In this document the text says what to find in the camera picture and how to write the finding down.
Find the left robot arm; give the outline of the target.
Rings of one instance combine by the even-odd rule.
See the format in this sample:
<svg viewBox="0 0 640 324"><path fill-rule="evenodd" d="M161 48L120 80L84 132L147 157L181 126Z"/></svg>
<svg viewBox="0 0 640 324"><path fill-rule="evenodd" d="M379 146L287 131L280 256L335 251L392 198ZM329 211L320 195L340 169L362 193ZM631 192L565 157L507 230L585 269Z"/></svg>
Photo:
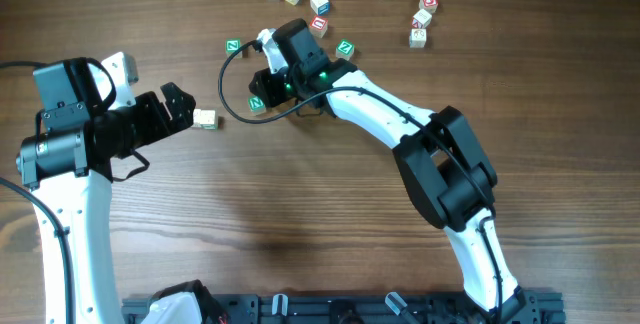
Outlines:
<svg viewBox="0 0 640 324"><path fill-rule="evenodd" d="M120 323L110 243L111 161L190 128L195 99L174 83L133 93L135 60L118 52L33 71L42 109L16 165L34 205L49 323Z"/></svg>

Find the white block green side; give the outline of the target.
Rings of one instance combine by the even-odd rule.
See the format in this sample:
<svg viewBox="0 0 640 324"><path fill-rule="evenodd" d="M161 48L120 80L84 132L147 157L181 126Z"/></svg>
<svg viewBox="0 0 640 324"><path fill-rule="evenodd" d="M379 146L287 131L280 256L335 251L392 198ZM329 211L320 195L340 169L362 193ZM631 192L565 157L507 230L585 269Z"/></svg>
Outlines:
<svg viewBox="0 0 640 324"><path fill-rule="evenodd" d="M202 109L199 114L199 125L206 130L216 130L218 128L217 112Z"/></svg>

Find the white block dotted face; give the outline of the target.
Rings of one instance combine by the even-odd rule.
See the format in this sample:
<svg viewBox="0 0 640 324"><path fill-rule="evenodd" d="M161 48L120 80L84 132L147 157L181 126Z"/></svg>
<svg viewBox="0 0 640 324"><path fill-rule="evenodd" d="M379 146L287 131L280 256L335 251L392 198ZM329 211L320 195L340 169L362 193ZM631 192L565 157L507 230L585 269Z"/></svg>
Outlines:
<svg viewBox="0 0 640 324"><path fill-rule="evenodd" d="M195 109L193 111L193 126L196 128L201 127L201 115L202 115L201 109Z"/></svg>

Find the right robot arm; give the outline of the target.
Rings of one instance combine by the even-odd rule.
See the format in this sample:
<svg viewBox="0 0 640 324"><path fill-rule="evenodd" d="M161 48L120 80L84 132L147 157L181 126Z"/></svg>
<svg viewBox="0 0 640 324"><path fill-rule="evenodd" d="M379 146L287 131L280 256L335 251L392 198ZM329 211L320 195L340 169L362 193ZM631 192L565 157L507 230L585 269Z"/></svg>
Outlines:
<svg viewBox="0 0 640 324"><path fill-rule="evenodd" d="M262 30L253 46L268 66L255 74L250 92L267 107L297 99L326 110L389 147L412 205L446 233L466 296L488 320L506 322L519 284L495 231L497 174L464 116L453 107L413 106L350 61L330 60L302 19Z"/></svg>

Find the green N block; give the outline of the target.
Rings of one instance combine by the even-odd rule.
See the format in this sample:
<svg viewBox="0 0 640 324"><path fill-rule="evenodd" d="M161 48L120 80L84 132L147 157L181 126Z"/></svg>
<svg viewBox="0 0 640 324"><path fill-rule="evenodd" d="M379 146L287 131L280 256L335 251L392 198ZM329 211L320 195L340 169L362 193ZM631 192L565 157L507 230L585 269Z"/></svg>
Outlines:
<svg viewBox="0 0 640 324"><path fill-rule="evenodd" d="M267 112L266 105L258 96L252 96L247 100L250 112L254 116L258 116Z"/></svg>

